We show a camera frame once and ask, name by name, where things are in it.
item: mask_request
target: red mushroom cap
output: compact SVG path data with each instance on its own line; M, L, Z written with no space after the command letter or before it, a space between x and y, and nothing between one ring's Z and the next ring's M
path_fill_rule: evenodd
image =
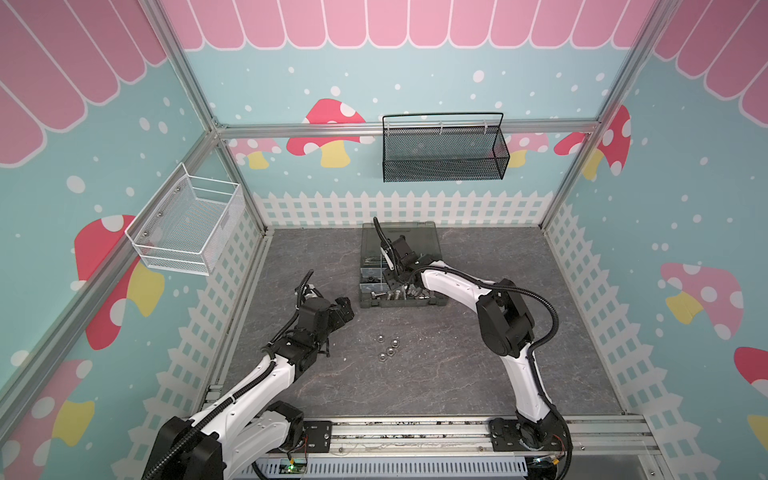
M598 144L598 150L605 155L613 175L620 174L627 163L631 134L629 110L621 105L611 125L605 131L602 141Z
M365 119L354 108L332 98L318 100L304 118L306 124L363 124ZM296 156L309 154L334 141L369 144L373 137L298 137L288 140L287 150Z

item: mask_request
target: yellow mushroom stem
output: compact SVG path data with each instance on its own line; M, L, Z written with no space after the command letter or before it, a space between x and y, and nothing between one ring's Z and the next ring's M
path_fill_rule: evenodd
M525 153L527 150L518 150L509 154L507 168L518 168L525 165Z
M603 152L595 149L595 151L592 152L592 155L589 156L589 159L587 159L584 169L581 170L581 174L584 175L584 178L594 182L594 179L598 177L598 165L600 165L600 161L604 158L605 155L603 155Z
M252 170L264 170L270 166L270 162L266 161L263 153L255 151L248 155L248 166L251 167Z
M329 142L322 147L323 157L320 165L325 168L344 168L349 165L349 155L344 150L344 140Z

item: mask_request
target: black wire basket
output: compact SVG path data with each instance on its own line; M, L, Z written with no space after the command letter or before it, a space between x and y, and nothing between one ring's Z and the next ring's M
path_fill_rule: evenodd
M503 118L496 112L384 115L384 181L501 180L509 163Z

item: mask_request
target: white wire basket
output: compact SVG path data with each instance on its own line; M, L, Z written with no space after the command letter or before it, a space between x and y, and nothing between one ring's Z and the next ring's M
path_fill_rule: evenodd
M149 268L210 275L244 210L239 184L179 164L125 234Z

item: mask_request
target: white picket fence illustration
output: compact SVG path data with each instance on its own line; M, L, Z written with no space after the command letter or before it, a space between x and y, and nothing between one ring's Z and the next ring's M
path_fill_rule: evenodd
M207 278L205 290L197 291L199 303L188 309L190 324L179 329L178 348L169 349L170 366L157 374L160 388L154 398L144 400L144 423L128 431L133 445L127 457L112 464L118 480L141 478L157 430L171 417L192 414L193 402L204 385L219 341L227 331L244 272L257 247L259 232L247 212L224 247L216 268Z
M592 242L584 239L585 229L578 227L572 207L561 207L547 234L614 384L629 410L645 416L676 478L705 475L714 480L720 461L696 444L700 427L680 416L683 398L664 388L667 370L653 366L653 346L637 338L641 326L627 318L629 305L618 302L619 287L609 284L608 270L601 270L600 255L592 254Z
M331 193L323 197L316 193L308 197L284 194L277 197L269 194L262 198L256 194L253 199L267 225L272 227L357 227L371 222L374 216L382 221L433 221L437 225L519 225L539 224L552 200L552 192L543 197L538 192L524 197L522 192L508 196L501 192L477 195L471 192L462 197L459 192L452 196L445 193L431 196L424 193L417 197L413 192L400 196L397 192L385 197L378 192L369 196L363 192L359 197L347 192L343 197Z

